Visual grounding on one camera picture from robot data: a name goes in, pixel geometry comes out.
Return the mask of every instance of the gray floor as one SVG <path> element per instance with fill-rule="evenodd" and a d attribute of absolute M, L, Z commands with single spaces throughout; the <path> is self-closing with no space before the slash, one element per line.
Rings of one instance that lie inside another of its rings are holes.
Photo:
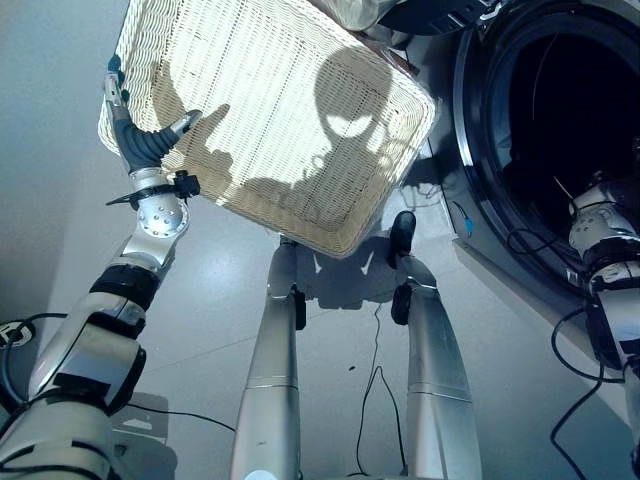
<path fill-rule="evenodd" d="M 133 226 L 127 207 L 104 207 L 129 185 L 120 160 L 96 134 L 103 68 L 125 8 L 124 0 L 0 4 L 3 319 L 70 309 Z M 191 229 L 140 337 L 149 359 L 136 400 L 233 424 L 278 240 L 203 199 L 191 205 Z M 382 228 L 403 208 L 394 194 Z M 414 251 L 436 274 L 458 335 L 485 478 L 572 478 L 548 435 L 586 385 L 559 366 L 547 338 L 458 263 L 442 208 L 436 203 L 416 214 Z M 407 336 L 389 317 L 390 272 L 377 261 L 378 247 L 368 243 L 347 262 L 319 259 L 318 273 L 311 255 L 302 256 L 305 287 L 315 297 L 298 334 L 305 478 L 356 469 L 377 300 L 383 301 L 379 360 L 404 415 Z M 345 285 L 345 272 L 361 272 L 361 281 Z M 131 409 L 116 420 L 122 430 L 143 434 L 123 440 L 140 478 L 226 476 L 230 432 Z M 630 435 L 600 400 L 587 404 L 561 437 L 590 478 L 631 478 Z M 366 411 L 362 460 L 369 471 L 400 469 L 392 405 L 380 384 Z"/>

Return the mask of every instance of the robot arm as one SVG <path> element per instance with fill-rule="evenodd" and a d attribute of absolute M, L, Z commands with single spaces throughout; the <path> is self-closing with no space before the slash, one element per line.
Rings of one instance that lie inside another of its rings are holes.
<path fill-rule="evenodd" d="M 598 360 L 623 371 L 640 476 L 640 234 L 637 186 L 602 182 L 573 201 L 569 243 L 586 267 L 587 332 Z"/>
<path fill-rule="evenodd" d="M 123 478 L 108 415 L 126 405 L 142 373 L 146 355 L 136 338 L 188 228 L 186 199 L 200 191 L 186 171 L 170 181 L 160 162 L 201 112 L 158 132 L 138 129 L 119 68 L 114 56 L 105 101 L 133 193 L 109 204 L 129 203 L 136 227 L 38 358 L 29 398 L 15 398 L 20 407 L 0 440 L 0 478 Z"/>

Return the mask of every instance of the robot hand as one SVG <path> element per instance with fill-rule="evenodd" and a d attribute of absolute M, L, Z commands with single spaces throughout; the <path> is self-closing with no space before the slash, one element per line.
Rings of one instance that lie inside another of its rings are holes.
<path fill-rule="evenodd" d="M 160 167 L 160 160 L 200 118 L 200 110 L 190 110 L 168 127 L 156 132 L 140 130 L 131 119 L 127 103 L 129 92 L 121 90 L 124 74 L 118 55 L 109 60 L 104 78 L 104 95 L 111 127 L 128 173 Z"/>

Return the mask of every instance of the black joint cover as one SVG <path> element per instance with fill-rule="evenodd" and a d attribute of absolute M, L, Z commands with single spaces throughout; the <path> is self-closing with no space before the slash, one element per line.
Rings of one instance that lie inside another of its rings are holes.
<path fill-rule="evenodd" d="M 411 253 L 411 242 L 416 231 L 416 216 L 413 212 L 405 210 L 396 215 L 389 234 L 389 253 L 387 263 L 394 270 L 396 265 L 396 255 L 405 256 Z"/>
<path fill-rule="evenodd" d="M 159 287 L 158 276 L 145 268 L 135 265 L 111 265 L 89 291 L 120 295 L 137 303 L 146 311 Z"/>
<path fill-rule="evenodd" d="M 411 307 L 411 287 L 406 283 L 398 285 L 393 292 L 391 318 L 397 325 L 409 324 L 409 308 Z"/>
<path fill-rule="evenodd" d="M 120 154 L 129 164 L 129 173 L 142 168 L 159 167 L 162 157 L 180 139 L 169 127 L 157 132 L 145 132 L 130 119 L 116 121 L 113 130 Z"/>

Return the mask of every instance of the washing machine door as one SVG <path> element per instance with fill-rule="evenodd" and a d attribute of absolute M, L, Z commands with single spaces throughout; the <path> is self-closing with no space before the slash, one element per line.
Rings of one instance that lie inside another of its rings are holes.
<path fill-rule="evenodd" d="M 640 2 L 511 1 L 458 44 L 452 115 L 475 204 L 527 271 L 575 295 L 571 197 L 640 179 L 639 25 Z"/>

